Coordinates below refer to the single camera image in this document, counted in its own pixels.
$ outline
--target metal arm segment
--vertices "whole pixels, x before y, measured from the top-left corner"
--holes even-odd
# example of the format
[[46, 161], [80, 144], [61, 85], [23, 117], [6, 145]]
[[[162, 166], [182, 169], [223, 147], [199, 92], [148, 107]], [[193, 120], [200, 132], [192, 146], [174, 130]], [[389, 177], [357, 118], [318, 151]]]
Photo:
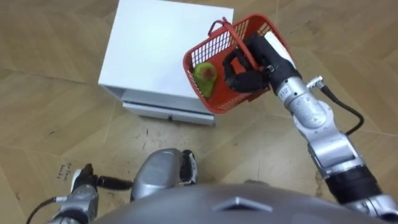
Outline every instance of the metal arm segment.
[[301, 77], [284, 80], [276, 95], [292, 113], [296, 128], [308, 142], [308, 151], [337, 201], [349, 209], [385, 220], [397, 220], [398, 208], [381, 192], [376, 179], [345, 133], [335, 125], [332, 109], [318, 101]]

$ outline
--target basket handle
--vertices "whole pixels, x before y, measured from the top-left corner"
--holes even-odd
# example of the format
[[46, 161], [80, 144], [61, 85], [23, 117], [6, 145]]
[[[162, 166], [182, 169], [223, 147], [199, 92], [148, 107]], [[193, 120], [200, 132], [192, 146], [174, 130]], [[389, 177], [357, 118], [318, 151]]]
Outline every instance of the basket handle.
[[211, 37], [211, 33], [213, 32], [214, 26], [219, 23], [221, 24], [223, 27], [225, 27], [225, 29], [228, 30], [228, 32], [231, 34], [231, 36], [233, 37], [233, 39], [236, 41], [236, 44], [239, 46], [239, 48], [243, 51], [244, 55], [248, 58], [251, 66], [255, 69], [258, 70], [258, 66], [256, 61], [254, 60], [253, 56], [250, 54], [249, 49], [245, 46], [245, 44], [243, 43], [243, 41], [239, 38], [239, 36], [237, 35], [237, 33], [235, 32], [234, 27], [226, 20], [225, 17], [223, 17], [223, 20], [217, 20], [215, 21], [209, 30], [209, 37]]

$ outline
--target green fruit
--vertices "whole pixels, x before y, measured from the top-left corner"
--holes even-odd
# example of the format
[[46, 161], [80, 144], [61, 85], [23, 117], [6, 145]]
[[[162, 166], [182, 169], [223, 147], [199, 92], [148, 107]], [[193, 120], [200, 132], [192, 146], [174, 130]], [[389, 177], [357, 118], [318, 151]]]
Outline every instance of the green fruit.
[[209, 98], [217, 79], [217, 70], [210, 62], [199, 63], [193, 69], [193, 79], [203, 97]]

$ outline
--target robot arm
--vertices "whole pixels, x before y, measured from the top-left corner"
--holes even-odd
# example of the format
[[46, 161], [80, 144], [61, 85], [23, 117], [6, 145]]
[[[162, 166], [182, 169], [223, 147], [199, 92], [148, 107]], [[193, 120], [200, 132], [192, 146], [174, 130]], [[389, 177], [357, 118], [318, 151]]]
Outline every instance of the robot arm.
[[265, 38], [250, 37], [246, 44], [257, 63], [269, 70], [269, 83], [275, 95], [292, 114], [294, 125], [307, 140], [310, 156], [336, 200], [372, 217], [396, 219], [395, 201], [382, 193], [347, 134], [337, 129], [332, 109], [313, 95], [311, 89], [317, 87], [332, 101], [341, 103], [323, 84], [322, 77], [305, 84], [289, 54], [271, 32]]

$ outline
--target silver robot part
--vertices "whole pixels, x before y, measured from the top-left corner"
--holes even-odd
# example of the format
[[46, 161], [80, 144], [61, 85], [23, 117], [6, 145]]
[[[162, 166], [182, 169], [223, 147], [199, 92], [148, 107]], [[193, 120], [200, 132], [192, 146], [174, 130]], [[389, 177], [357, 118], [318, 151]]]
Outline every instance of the silver robot part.
[[182, 159], [183, 154], [177, 149], [162, 149], [152, 153], [134, 179], [131, 198], [137, 200], [178, 186]]
[[[308, 152], [324, 179], [366, 163], [345, 133], [336, 127], [332, 109], [318, 101], [311, 88], [323, 87], [317, 77], [307, 85], [301, 78], [288, 78], [277, 95], [292, 113], [294, 125], [308, 142]], [[372, 217], [398, 216], [398, 207], [390, 195], [377, 195], [344, 205]]]
[[93, 186], [82, 185], [67, 197], [66, 201], [62, 203], [60, 209], [55, 214], [54, 219], [48, 223], [80, 223], [73, 218], [59, 216], [59, 214], [68, 211], [79, 211], [79, 214], [84, 215], [87, 220], [92, 221], [97, 217], [98, 198], [98, 192]]
[[265, 184], [176, 187], [136, 200], [95, 224], [382, 224], [340, 205]]

